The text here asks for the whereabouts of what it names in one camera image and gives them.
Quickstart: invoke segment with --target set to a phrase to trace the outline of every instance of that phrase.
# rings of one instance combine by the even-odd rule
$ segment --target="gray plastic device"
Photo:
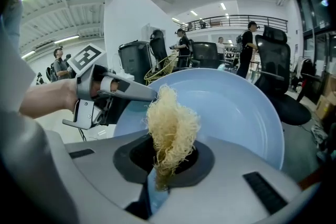
[[[107,69],[93,65],[83,74],[76,77],[78,101],[75,106],[73,121],[63,120],[63,124],[79,129],[90,129],[98,124],[108,125],[109,112],[113,108],[113,98],[121,98],[137,101],[153,101],[157,92],[140,83],[127,80],[114,73],[107,72]],[[99,81],[100,90],[97,96],[92,98],[90,90],[93,81]],[[112,81],[118,82],[118,89],[111,91]]]
[[[288,223],[317,189],[301,192],[289,177],[246,148],[199,136],[197,141],[214,156],[210,171],[193,186],[171,188],[151,214],[155,194],[146,191],[145,184],[130,182],[116,162],[116,152],[134,142],[140,147],[120,156],[143,153],[147,130],[65,145],[59,134],[17,113],[1,113],[0,120],[5,167],[25,194],[59,223]],[[192,167],[180,175],[187,178]],[[137,210],[132,205],[140,200],[145,206]],[[141,218],[139,212],[147,216]]]

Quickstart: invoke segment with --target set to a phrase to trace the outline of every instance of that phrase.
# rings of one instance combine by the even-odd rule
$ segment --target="chair backrest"
[[[193,59],[200,62],[200,67],[218,68],[219,56],[217,45],[212,42],[193,42]]]
[[[264,34],[256,35],[261,70],[284,78],[283,81],[261,74],[256,86],[263,92],[284,94],[289,87],[290,48],[286,34],[269,26],[265,26]]]
[[[150,46],[152,48],[154,57],[157,62],[160,62],[167,57],[166,46],[164,43],[163,32],[161,30],[154,30],[151,35]]]

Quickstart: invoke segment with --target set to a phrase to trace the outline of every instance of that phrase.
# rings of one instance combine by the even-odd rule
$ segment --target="ceiling light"
[[[324,7],[328,7],[329,2],[328,2],[328,0],[322,0],[322,1],[321,1],[321,4],[322,4]]]
[[[67,41],[67,40],[71,40],[71,39],[75,39],[75,38],[79,38],[79,36],[76,35],[76,36],[73,36],[73,37],[67,37],[67,38],[64,38],[64,39],[55,41],[54,43],[55,43],[55,44],[58,44],[58,43],[61,43],[61,42]]]
[[[31,52],[29,52],[29,53],[23,55],[21,58],[22,58],[22,59],[25,59],[25,58],[27,58],[28,56],[33,55],[34,53],[35,53],[35,51],[32,50]]]

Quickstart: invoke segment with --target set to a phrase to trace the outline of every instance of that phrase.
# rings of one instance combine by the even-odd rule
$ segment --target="dried fibrous sponge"
[[[164,85],[160,87],[158,99],[149,105],[147,124],[156,151],[157,177],[169,177],[191,154],[200,129],[199,117],[180,105],[176,92]]]

